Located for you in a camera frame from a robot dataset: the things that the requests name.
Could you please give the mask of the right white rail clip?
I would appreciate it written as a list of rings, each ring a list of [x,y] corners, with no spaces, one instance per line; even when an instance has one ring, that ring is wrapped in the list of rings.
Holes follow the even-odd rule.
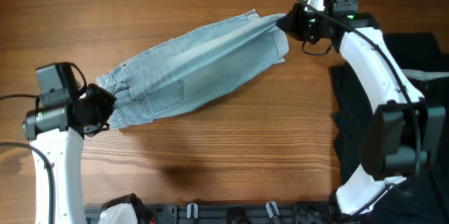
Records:
[[[270,201],[265,204],[265,208],[270,218],[278,218],[280,213],[276,202]]]

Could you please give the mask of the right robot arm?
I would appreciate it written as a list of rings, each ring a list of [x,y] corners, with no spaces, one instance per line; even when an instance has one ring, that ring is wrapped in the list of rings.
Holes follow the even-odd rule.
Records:
[[[277,26],[304,44],[329,39],[355,71],[373,111],[361,162],[330,205],[333,220],[367,214],[391,189],[417,181],[436,158],[445,110],[408,81],[376,19],[360,12],[357,0],[297,0]]]

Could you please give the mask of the black clothes pile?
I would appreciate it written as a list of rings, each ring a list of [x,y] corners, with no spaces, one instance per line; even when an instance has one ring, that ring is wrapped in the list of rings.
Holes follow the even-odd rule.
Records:
[[[448,55],[441,52],[432,33],[390,33],[385,43],[399,67],[426,100],[448,106]],[[333,90],[340,107],[333,114],[339,129],[334,148],[340,160],[341,181],[349,180],[360,159],[360,143],[373,111],[360,81],[349,64],[330,70]],[[391,190],[362,217],[362,223],[448,222],[448,126],[443,127],[436,163],[420,176],[412,197]]]

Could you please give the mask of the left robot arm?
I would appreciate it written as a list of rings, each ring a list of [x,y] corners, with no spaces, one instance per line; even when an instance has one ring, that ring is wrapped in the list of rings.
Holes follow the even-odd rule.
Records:
[[[36,223],[85,223],[81,156],[86,137],[109,130],[116,98],[96,84],[78,85],[72,62],[38,67],[41,90],[23,131],[36,176]]]

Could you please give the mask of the black mounting rail base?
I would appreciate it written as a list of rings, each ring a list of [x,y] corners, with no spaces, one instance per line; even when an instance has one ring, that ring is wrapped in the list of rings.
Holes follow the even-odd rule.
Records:
[[[240,213],[246,214],[251,223],[327,223],[324,202],[302,202],[296,204],[277,204],[276,213],[270,213],[267,204],[244,205],[205,205],[194,206],[195,214],[188,206],[177,204],[148,204],[147,208],[156,217],[157,223],[231,223]]]

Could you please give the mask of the white rail clip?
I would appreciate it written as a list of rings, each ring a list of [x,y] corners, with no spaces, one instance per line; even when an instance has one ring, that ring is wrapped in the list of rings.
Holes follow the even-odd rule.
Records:
[[[270,218],[278,218],[280,213],[276,202],[270,201],[265,204],[265,208]]]
[[[196,203],[190,203],[187,205],[187,219],[198,219],[199,207]]]

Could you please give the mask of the left white rail clip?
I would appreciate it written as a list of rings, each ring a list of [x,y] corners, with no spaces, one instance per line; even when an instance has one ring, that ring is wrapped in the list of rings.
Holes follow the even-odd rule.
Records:
[[[198,219],[199,207],[196,203],[190,203],[187,205],[187,219]]]

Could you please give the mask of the light blue denim jeans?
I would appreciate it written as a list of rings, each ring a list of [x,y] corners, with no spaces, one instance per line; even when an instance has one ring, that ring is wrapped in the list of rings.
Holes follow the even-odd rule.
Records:
[[[97,83],[116,97],[113,129],[191,112],[235,91],[289,51],[276,22],[251,10],[194,29],[122,62]]]

